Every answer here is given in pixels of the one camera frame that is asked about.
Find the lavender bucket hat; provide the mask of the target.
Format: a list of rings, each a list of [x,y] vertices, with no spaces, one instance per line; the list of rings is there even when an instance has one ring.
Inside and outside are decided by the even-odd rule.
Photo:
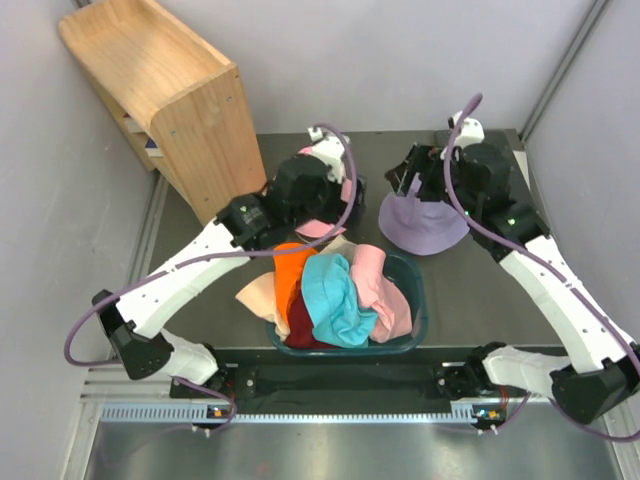
[[[469,233],[465,220],[450,205],[393,194],[381,203],[378,225],[396,247],[419,256],[448,250]]]

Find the turquoise bucket hat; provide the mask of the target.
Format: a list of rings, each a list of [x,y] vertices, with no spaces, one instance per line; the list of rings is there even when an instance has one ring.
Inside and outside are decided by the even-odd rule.
[[[359,305],[350,264],[343,255],[309,257],[301,277],[301,294],[317,341],[345,349],[368,347],[378,314]]]

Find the light pink bucket hat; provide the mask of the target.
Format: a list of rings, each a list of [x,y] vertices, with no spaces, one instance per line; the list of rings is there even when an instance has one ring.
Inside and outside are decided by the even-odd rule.
[[[355,247],[350,268],[359,305],[377,314],[369,335],[377,343],[386,343],[412,330],[408,301],[399,288],[383,275],[385,260],[386,253],[380,248],[360,244]]]

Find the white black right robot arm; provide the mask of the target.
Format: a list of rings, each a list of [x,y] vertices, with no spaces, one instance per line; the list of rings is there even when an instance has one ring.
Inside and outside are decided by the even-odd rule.
[[[453,398],[515,387],[552,400],[588,425],[639,390],[639,346],[609,320],[562,257],[549,228],[529,203],[511,195],[513,165],[486,142],[453,152],[414,144],[385,177],[398,195],[444,201],[474,240],[524,289],[565,350],[536,354],[492,342],[467,357],[444,384]]]

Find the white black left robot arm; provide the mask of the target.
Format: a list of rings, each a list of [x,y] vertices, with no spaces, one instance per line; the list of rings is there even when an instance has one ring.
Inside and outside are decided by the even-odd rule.
[[[226,387],[227,374],[212,347],[168,332],[166,323],[227,273],[253,258],[280,257],[296,228],[319,220],[352,226],[366,192],[362,176],[345,175],[342,161],[297,154],[280,164],[258,192],[233,198],[182,250],[137,285],[98,292],[93,314],[131,380],[155,374],[191,382],[205,396]]]

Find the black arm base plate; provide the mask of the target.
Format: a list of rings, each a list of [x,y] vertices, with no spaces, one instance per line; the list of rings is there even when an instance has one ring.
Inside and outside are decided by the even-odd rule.
[[[426,398],[458,400],[492,391],[474,384],[461,366],[422,363],[257,364],[226,367],[204,384],[172,382],[173,398],[196,398],[209,392],[236,400],[253,400],[279,392],[411,392]]]

